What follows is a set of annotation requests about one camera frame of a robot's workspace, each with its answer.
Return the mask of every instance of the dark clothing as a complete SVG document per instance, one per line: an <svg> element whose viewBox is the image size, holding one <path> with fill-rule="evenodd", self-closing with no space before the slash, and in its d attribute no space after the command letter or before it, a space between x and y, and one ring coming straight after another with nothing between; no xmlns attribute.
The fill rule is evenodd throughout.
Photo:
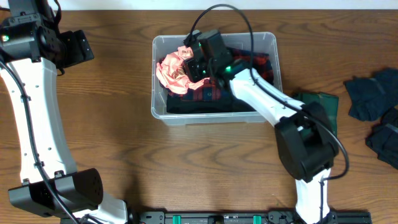
<svg viewBox="0 0 398 224"><path fill-rule="evenodd" d="M373 128L373 133L366 139L377 158L398 169L398 111L390 109L380 125Z"/></svg>
<svg viewBox="0 0 398 224"><path fill-rule="evenodd" d="M239 50L229 48L232 52L234 60L243 59L247 62L250 61L250 50ZM256 69L257 73L265 79L271 85L274 85L274 71L272 70L271 61L269 60L269 54L265 53L253 53L253 68Z"/></svg>
<svg viewBox="0 0 398 224"><path fill-rule="evenodd" d="M235 60L241 58L249 61L250 51L231 49ZM274 72L268 54L255 53L253 68L267 82L274 84ZM254 109L247 103L237 99L229 90L218 88L214 81L205 80L205 84L196 90L189 89L186 94L179 95L169 91L166 102L168 113L229 113L248 112Z"/></svg>
<svg viewBox="0 0 398 224"><path fill-rule="evenodd" d="M345 82L351 97L349 115L360 121L375 121L398 104L398 70L388 68L374 78L354 78Z"/></svg>
<svg viewBox="0 0 398 224"><path fill-rule="evenodd" d="M188 90L184 95L169 92L166 102L168 113L228 113L254 111L247 103L236 99L228 90L219 89L214 82L196 90Z"/></svg>

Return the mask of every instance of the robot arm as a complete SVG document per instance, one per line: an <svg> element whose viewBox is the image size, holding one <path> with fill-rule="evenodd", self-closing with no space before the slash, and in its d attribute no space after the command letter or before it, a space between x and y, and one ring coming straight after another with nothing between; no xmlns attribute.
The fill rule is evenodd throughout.
<svg viewBox="0 0 398 224"><path fill-rule="evenodd" d="M296 211L301 219L306 223L319 222L321 202L322 216L325 218L330 209L327 205L327 182L322 180L330 175L338 148L322 128L296 112L302 110L327 124L330 129L323 107L314 103L305 105L286 96L262 79L255 69L252 69L251 74L245 61L233 60L217 30L196 32L192 39L188 36L184 43L194 52L193 58L185 61L185 69L191 80L199 80L205 74L210 74L220 87L229 88L237 99L252 106L275 128L280 160L296 179ZM296 110L285 107L269 94ZM300 132L303 129L311 129L312 133L302 136ZM325 184L322 196L320 182Z"/></svg>
<svg viewBox="0 0 398 224"><path fill-rule="evenodd" d="M253 69L252 72L254 77L258 78L258 85L262 85L267 88L275 96L288 102L288 104L301 109L301 106L303 105L301 101L294 100L286 96L271 84L267 83L260 77L255 69ZM229 85L233 95L237 99L243 100L252 106L273 126L278 124L281 118L289 118L296 114L295 111L286 108L271 96L264 93L258 85L255 85L251 78L249 69L245 69L236 74L235 77L229 81ZM309 182L304 180L295 180L297 190L296 212L306 223L317 223L320 221L320 182L321 178L326 178L330 175L330 171L331 169L323 169ZM323 190L323 217L325 218L330 211L327 204L327 181L325 181Z"/></svg>
<svg viewBox="0 0 398 224"><path fill-rule="evenodd" d="M56 192L77 218L89 214L102 222L125 224L126 203L103 191L97 170L77 172L63 133L56 93L57 70L64 72L64 68L93 59L83 31L59 33L60 9L54 16L47 1L9 3L12 17L0 28L0 74L14 108L22 157L22 186L9 190L10 202L42 217L66 218L58 199L52 196Z"/></svg>

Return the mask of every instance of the cable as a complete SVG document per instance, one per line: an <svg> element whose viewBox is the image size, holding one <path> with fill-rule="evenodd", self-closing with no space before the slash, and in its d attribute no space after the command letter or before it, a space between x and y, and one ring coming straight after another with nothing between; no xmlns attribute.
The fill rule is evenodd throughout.
<svg viewBox="0 0 398 224"><path fill-rule="evenodd" d="M81 224L84 224L84 223L87 222L88 220L91 220L91 221L95 222L96 224L103 224L103 223L101 223L100 221L98 221L96 218L92 217L92 216L89 215L89 214L84 215L84 216L80 219L80 222L81 222Z"/></svg>
<svg viewBox="0 0 398 224"><path fill-rule="evenodd" d="M55 15L55 24L58 25L61 21L62 18L62 10L61 10L61 5L58 2L58 0L54 0L54 2L56 3L56 5L58 6L58 10L57 10L57 15Z"/></svg>
<svg viewBox="0 0 398 224"><path fill-rule="evenodd" d="M247 17L243 14L242 11L240 11L239 9L235 8L234 6L230 6L228 4L217 4L215 6L211 6L210 8L206 9L205 11L203 11L200 16L198 17L198 19L196 19L195 23L193 24L192 28L191 28L191 32L190 32L190 41L192 40L192 34L193 34L193 30L195 30L195 26L198 23L198 21L210 10L216 8L216 7L228 7L233 9L234 11L236 11L239 15L241 15L241 17L244 19L246 25L248 26L249 32L250 32L250 42L251 42L251 47L250 47L250 61L249 61L249 69L250 69L250 76L254 82L255 85L257 85L262 91L264 91L265 93L267 93L269 96L271 96L274 100L278 101L280 104L284 105L285 107L295 111L298 114L301 114L302 116L304 116L305 118L307 118L308 120L314 122L315 124L319 125L320 127L322 127L331 137L332 139L337 143L338 147L340 148L341 152L344 155L344 159L345 159L345 169L341 174L338 174L336 176L332 176L332 177L326 177L326 178L321 178L320 184L321 184L321 206L320 206L320 224L322 224L322 220L323 220L323 186L324 186L324 181L326 180L336 180L339 178L344 177L348 170L349 170L349 159L348 159L348 153L347 150L344 148L343 144L340 142L340 140L326 127L325 124L323 124L322 121L320 121L319 119L311 116L310 114L307 114L306 112L288 104L286 101L281 100L279 97L276 97L273 93L271 93L269 90L267 90L266 88L264 88L263 86L261 86L258 83L258 79L254 77L253 75L253 58L254 58L254 38L253 38L253 31L252 28L250 26L250 23L247 19Z"/></svg>
<svg viewBox="0 0 398 224"><path fill-rule="evenodd" d="M39 154L37 153L36 143L35 143L35 139L34 139L32 118L30 117L30 109L29 109L29 102L28 102L30 100L30 98L27 96L25 89L24 89L21 81L16 76L16 74L4 63L4 61L0 60L0 65L10 74L10 76L15 81L16 85L18 86L19 91L21 92L21 100L22 100L22 102L24 104L24 108L25 108L26 123L27 123L27 130L28 130L28 134L29 134L30 147L32 148L35 166L36 166L37 170L39 171L40 175L42 176L45 186L48 188L51 195L55 198L55 200L61 206L62 210L69 216L69 218L75 224L80 224L79 221L76 219L76 217L72 214L72 211L69 210L69 208L64 204L64 202L59 197L58 193L50 185L50 182L49 182L49 180L46 176L46 173L44 171L42 162L39 159Z"/></svg>
<svg viewBox="0 0 398 224"><path fill-rule="evenodd" d="M214 75L213 75L213 58L209 59L209 63L207 64L207 70L210 71L210 77L214 77Z"/></svg>

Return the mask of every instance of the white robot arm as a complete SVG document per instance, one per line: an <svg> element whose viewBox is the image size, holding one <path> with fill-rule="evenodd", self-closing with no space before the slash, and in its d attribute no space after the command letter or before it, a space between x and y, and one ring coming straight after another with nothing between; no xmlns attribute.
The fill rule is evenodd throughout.
<svg viewBox="0 0 398 224"><path fill-rule="evenodd" d="M282 117L289 118L296 112L292 109L286 108L271 96L262 91L258 85L267 88L268 91L273 93L288 104L301 109L303 103L286 96L271 84L266 82L260 77L255 69L252 70L254 78L257 78L258 83L254 84L251 78L250 70L245 69L235 75L235 78L229 81L233 95L245 101L258 111L265 119L275 126L280 122ZM306 182L304 180L296 180L297 189L297 204L296 211L306 223L317 223L320 221L319 209L321 202L320 182L322 178L330 175L330 169L324 169L313 180ZM327 181L325 181L324 194L323 194L323 217L325 218L330 209L327 204Z"/></svg>
<svg viewBox="0 0 398 224"><path fill-rule="evenodd" d="M43 168L47 178L54 179L56 178L56 174L60 172L64 176L77 173L77 166L67 146L60 119L56 91L57 69L51 61L45 58L41 58L40 60L41 62L32 63L31 59L27 58L10 62L7 66L24 84L25 92L30 98L30 116L32 118L37 152L40 155L40 161L44 163ZM22 93L5 69L2 69L0 74L10 94L16 117L21 144L21 182L25 186L34 185L35 183L42 182L43 178L37 168L34 167L35 161L30 147L27 118L24 105L21 102ZM96 184L99 185L98 194L100 194L103 191L100 178L96 180ZM63 186L62 182L56 185L58 191L67 187ZM97 209L83 209L74 212L74 216L82 218L89 214L103 223L125 224L127 222L126 203L122 200L116 200L106 192L101 194L103 194L103 198ZM23 196L21 189L9 191L9 196L11 203L17 207L23 207L21 204L26 203L21 198ZM66 198L63 198L62 194L60 196L62 199L68 200L67 196L65 196Z"/></svg>

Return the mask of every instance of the green clip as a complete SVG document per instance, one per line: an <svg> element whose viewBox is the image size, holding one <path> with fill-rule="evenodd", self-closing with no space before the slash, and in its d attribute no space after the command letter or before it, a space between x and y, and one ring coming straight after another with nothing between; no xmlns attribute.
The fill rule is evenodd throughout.
<svg viewBox="0 0 398 224"><path fill-rule="evenodd" d="M253 224L261 224L261 216L254 215L253 216Z"/></svg>
<svg viewBox="0 0 398 224"><path fill-rule="evenodd" d="M181 224L181 216L180 215L174 215L173 216L173 224Z"/></svg>

